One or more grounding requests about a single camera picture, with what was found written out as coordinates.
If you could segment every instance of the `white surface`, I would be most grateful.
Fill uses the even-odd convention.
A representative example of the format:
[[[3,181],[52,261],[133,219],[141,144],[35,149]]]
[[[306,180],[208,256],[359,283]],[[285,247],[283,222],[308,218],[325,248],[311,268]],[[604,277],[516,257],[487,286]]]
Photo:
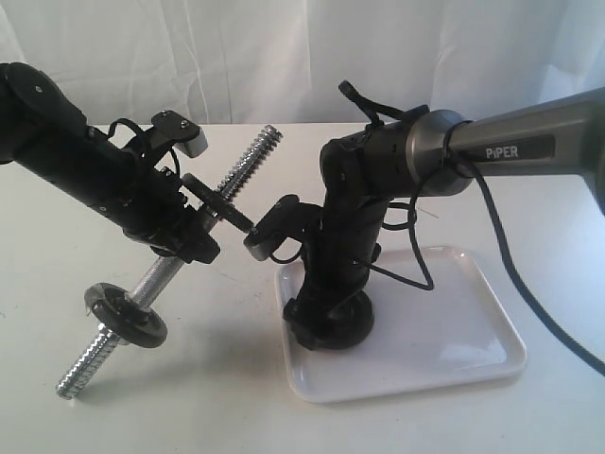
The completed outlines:
[[[320,147],[360,128],[283,125],[283,144],[237,206],[259,219],[286,193],[321,202]],[[205,130],[210,148],[182,166],[213,186],[259,127]],[[468,251],[485,272],[529,351],[517,380],[334,405],[303,402],[285,373],[277,266],[254,261],[243,236],[219,225],[213,235],[223,251],[216,262],[185,267],[155,305],[168,324],[165,344],[118,347],[81,399],[67,403],[53,387],[96,328],[84,315],[84,290],[102,281],[132,288],[154,257],[21,167],[1,167],[0,179],[3,453],[605,451],[605,382],[553,339],[515,291],[475,184],[459,196],[420,200],[418,238],[423,246]],[[488,183],[527,284],[556,320],[605,358],[605,218],[583,181]],[[408,247],[401,233],[385,232],[380,241],[386,249]]]
[[[509,317],[468,253],[449,246],[423,248],[438,284],[406,287],[377,272],[364,291],[374,327],[355,348],[309,352],[282,323],[285,365],[292,390],[309,402],[329,403],[477,383],[519,374],[527,353]],[[414,253],[382,252],[379,267],[418,274]],[[284,308],[303,284],[302,262],[276,275]]]
[[[379,102],[470,118],[603,85],[603,0],[3,0],[0,61],[93,123],[362,121]]]

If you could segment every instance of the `bolt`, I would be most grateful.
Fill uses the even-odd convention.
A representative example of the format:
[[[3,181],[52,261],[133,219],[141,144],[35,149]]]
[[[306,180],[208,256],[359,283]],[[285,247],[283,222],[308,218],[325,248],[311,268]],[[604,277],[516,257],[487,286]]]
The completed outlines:
[[[233,201],[281,138],[282,134],[279,131],[272,126],[265,126],[216,191],[228,201]],[[215,222],[208,223],[207,232],[210,232],[215,225]],[[129,293],[130,299],[143,309],[149,308],[183,265],[184,262],[176,256],[158,258],[136,288]],[[57,384],[57,394],[68,400],[76,397],[115,347],[124,343],[126,342],[109,328],[104,325],[99,326],[99,332],[91,344]]]

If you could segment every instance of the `label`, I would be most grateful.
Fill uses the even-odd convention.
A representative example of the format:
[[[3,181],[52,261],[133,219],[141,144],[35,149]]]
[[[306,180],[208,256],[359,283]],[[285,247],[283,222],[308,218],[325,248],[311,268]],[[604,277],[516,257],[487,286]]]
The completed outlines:
[[[552,135],[541,135],[468,148],[464,151],[474,161],[480,162],[545,159],[555,154],[555,138]]]

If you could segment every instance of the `threaded rod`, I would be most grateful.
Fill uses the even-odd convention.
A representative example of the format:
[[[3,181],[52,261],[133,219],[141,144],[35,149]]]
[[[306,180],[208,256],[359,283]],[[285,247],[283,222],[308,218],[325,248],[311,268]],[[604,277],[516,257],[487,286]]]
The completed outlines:
[[[227,201],[233,201],[256,169],[263,164],[282,140],[282,137],[279,131],[270,125],[266,125],[225,176],[216,192],[220,193]],[[216,217],[209,213],[208,222],[204,223],[207,232],[213,229],[216,221]],[[183,265],[184,262],[178,257],[158,258],[139,284],[129,293],[130,299],[141,308],[150,307]],[[57,384],[57,394],[68,400],[78,395],[103,365],[120,340],[121,338],[117,334],[103,326],[88,348],[84,350]]]

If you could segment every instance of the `white table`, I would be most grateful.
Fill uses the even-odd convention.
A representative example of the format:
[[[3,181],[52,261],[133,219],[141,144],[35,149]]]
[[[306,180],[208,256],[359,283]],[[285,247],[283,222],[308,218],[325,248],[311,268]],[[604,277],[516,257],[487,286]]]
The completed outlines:
[[[280,126],[282,145],[237,206],[259,219],[286,193],[321,202],[321,146],[360,127]],[[184,169],[218,183],[258,130],[206,127],[210,149],[195,161],[181,158]],[[419,239],[474,257],[527,344],[525,371],[505,382],[322,406],[301,401],[286,381],[277,266],[256,262],[227,224],[213,231],[223,249],[216,262],[185,267],[156,303],[166,343],[119,347],[80,399],[59,399],[57,379],[95,333],[83,291],[102,281],[131,288],[154,255],[17,165],[1,167],[0,179],[4,453],[605,452],[605,380],[562,347],[515,291],[476,184],[456,197],[421,200]],[[583,181],[489,184],[528,285],[605,358],[605,218]],[[381,243],[408,247],[403,234],[384,233]]]

